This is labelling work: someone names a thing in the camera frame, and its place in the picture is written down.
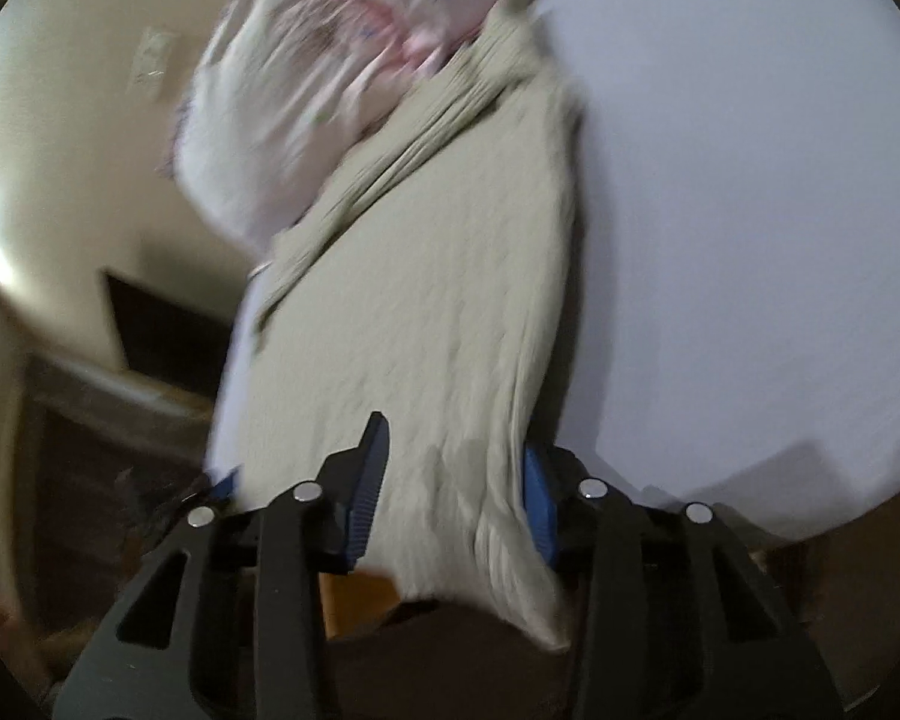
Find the beige cable-knit sweater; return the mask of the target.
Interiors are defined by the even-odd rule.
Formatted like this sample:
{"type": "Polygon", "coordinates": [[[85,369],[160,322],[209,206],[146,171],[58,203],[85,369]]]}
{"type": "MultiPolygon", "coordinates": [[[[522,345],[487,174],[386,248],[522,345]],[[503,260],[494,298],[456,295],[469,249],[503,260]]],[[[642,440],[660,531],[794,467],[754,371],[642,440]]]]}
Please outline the beige cable-knit sweater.
{"type": "Polygon", "coordinates": [[[367,566],[548,650],[569,642],[566,601],[521,464],[569,270],[577,114],[532,14],[499,2],[276,239],[235,429],[238,504],[258,509],[385,416],[367,566]]]}

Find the lavender bed sheet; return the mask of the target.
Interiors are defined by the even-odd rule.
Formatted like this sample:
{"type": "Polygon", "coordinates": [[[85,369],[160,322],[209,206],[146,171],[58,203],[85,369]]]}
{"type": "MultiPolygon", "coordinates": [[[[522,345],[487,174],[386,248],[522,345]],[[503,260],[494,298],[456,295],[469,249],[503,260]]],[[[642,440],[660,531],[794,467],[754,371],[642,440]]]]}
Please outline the lavender bed sheet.
{"type": "Polygon", "coordinates": [[[900,0],[539,0],[582,104],[566,320],[518,457],[797,541],[900,493],[900,0]]]}

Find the left pink floral pillow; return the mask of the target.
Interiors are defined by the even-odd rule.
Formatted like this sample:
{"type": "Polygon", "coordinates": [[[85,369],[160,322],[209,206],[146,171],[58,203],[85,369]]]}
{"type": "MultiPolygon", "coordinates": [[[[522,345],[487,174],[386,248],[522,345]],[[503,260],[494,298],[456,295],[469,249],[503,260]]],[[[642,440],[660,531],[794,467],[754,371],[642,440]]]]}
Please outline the left pink floral pillow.
{"type": "Polygon", "coordinates": [[[229,0],[180,101],[165,176],[262,262],[442,54],[374,0],[229,0]]]}

